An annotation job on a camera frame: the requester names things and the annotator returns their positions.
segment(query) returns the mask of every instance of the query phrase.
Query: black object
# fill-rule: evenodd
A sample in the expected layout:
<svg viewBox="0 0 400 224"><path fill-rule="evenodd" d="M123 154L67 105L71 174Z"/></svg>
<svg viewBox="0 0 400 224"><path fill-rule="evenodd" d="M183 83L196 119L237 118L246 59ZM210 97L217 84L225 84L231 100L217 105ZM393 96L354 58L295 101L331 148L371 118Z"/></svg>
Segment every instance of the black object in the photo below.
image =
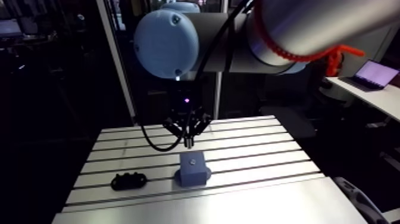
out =
<svg viewBox="0 0 400 224"><path fill-rule="evenodd" d="M111 181L111 188L115 191L143 188L147 183L147 177L143 173L124 173L122 176L116 174Z"/></svg>
<svg viewBox="0 0 400 224"><path fill-rule="evenodd" d="M360 189L342 177L334 178L333 181L369 224L389 224L381 211Z"/></svg>
<svg viewBox="0 0 400 224"><path fill-rule="evenodd" d="M384 88L384 86L380 86L358 76L340 77L339 79L365 92L378 91Z"/></svg>

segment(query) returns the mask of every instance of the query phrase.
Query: cable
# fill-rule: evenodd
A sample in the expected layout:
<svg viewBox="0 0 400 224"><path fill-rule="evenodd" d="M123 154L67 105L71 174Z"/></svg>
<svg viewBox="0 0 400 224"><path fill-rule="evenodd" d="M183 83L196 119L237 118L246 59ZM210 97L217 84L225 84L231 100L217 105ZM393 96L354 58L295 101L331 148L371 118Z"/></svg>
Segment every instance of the cable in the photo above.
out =
<svg viewBox="0 0 400 224"><path fill-rule="evenodd" d="M216 36L214 37L214 39L212 40L210 46L208 47L207 51L204 54L204 57L203 57L203 59L202 59L202 61L200 63L199 69L197 70L195 82L198 81L200 79L200 77L202 76L204 68L205 68L205 65L206 65L208 59L210 58L211 54L213 53L214 48L216 48L218 42L220 41L220 39L224 35L225 31L228 29L229 25L233 22L233 20L236 18L236 16L238 16L238 14L242 11L242 9L246 7L246 4L249 1L250 0L241 1L239 3L239 5L237 5L235 10L233 10L233 12L229 15L229 17L225 21L225 23L221 26L220 30L218 31L218 33L216 34Z"/></svg>
<svg viewBox="0 0 400 224"><path fill-rule="evenodd" d="M257 0L252 0L250 4L242 11L242 13L244 14L248 13L253 8L255 1Z"/></svg>
<svg viewBox="0 0 400 224"><path fill-rule="evenodd" d="M207 51L205 52L203 59L201 60L199 69L197 69L197 73L196 73L196 78L194 80L194 82L198 82L200 80L200 77L203 74L205 65L207 64L208 59L210 58L211 54L213 53L213 50L216 48L218 42L220 41L220 39L222 38L222 36L224 35L225 31L228 29L228 27L230 26L230 24L233 23L234 19L236 18L236 16L238 16L238 14L242 11L242 9L244 9L247 5L247 3L250 0L243 0L239 3L239 5L237 5L237 7L235 8L235 10L233 10L233 12L228 16L228 19L224 22L224 24L221 26L220 30L218 31L218 33L215 35L214 39L212 40L211 44L209 45ZM146 133L146 129L143 126L143 122L140 123L140 128L142 129L143 135L145 136L145 139L147 141L147 143L155 150L159 151L159 152L167 152L172 150L173 148L175 148L180 140L182 140L182 138L186 135L186 129L189 126L189 122L190 122L190 118L192 116L192 112L193 112L193 104L190 106L190 111L189 114L187 115L187 119L186 119L186 124L184 127L182 127L182 135L179 136L176 141L170 145L167 148L160 148L156 145L153 144L153 142L151 142L151 140L149 139L149 136Z"/></svg>

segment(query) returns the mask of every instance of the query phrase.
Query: dark background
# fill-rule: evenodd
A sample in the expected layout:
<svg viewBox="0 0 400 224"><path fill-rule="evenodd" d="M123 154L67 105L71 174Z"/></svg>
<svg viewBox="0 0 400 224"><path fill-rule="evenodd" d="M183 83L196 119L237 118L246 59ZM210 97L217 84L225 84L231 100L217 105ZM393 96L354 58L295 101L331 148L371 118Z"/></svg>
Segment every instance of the dark background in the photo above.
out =
<svg viewBox="0 0 400 224"><path fill-rule="evenodd" d="M56 7L39 14L29 10L13 14L0 8L2 20L34 18L39 29L33 35L56 33L54 38L30 42L20 38L0 41L4 159L12 180L17 180L10 187L16 190L12 200L20 211L18 218L35 223L51 223L54 214L61 211L101 129L133 125L96 1L45 2L54 2ZM141 2L141 13L125 12L130 23L126 23L126 30L115 27L115 37L133 103L138 112L145 112L142 122L151 125L168 116L173 83L148 74L133 53L135 23L160 4ZM126 9L120 10L120 4L127 2L115 1L117 14ZM220 3L207 1L201 8L217 12ZM79 14L84 21L77 18ZM397 33L383 64L400 68L399 43ZM382 121L385 115L361 102L339 109L320 102L310 89L315 86L313 77L320 77L323 71L324 62L318 61L287 76L224 74L219 118L259 116L262 105L293 108L318 129L317 136L302 147L326 175L347 178L382 211L400 207L399 173L379 159L379 152L399 144L398 123L366 130L366 123ZM202 104L212 115L215 73L204 75L201 89Z"/></svg>

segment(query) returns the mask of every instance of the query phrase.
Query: aluminum profile table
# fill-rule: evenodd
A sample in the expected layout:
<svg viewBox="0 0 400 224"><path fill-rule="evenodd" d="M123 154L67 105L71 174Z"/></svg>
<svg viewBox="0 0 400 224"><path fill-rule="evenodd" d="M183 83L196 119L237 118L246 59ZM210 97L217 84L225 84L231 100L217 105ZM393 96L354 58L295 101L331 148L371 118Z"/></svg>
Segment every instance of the aluminum profile table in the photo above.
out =
<svg viewBox="0 0 400 224"><path fill-rule="evenodd" d="M165 147L176 137L147 126ZM203 151L212 176L205 186L172 180L179 153ZM116 173L139 172L141 189L113 191ZM61 213L61 223L366 223L274 116L213 121L195 137L160 153L139 127L103 130Z"/></svg>

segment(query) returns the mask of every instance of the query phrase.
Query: desk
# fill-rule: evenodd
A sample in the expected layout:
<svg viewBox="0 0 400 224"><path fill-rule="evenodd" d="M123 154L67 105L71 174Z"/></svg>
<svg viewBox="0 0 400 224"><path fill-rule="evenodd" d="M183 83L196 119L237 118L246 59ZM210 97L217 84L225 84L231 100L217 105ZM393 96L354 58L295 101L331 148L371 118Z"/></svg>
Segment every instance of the desk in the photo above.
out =
<svg viewBox="0 0 400 224"><path fill-rule="evenodd" d="M337 77L329 77L327 80L400 122L400 88L388 85L381 91L364 92Z"/></svg>
<svg viewBox="0 0 400 224"><path fill-rule="evenodd" d="M147 126L165 147L175 136ZM195 137L212 176L205 186L172 180L183 144L160 153L139 127L106 129L53 224L366 223L274 116L215 120ZM141 189L113 191L116 173L139 172Z"/></svg>

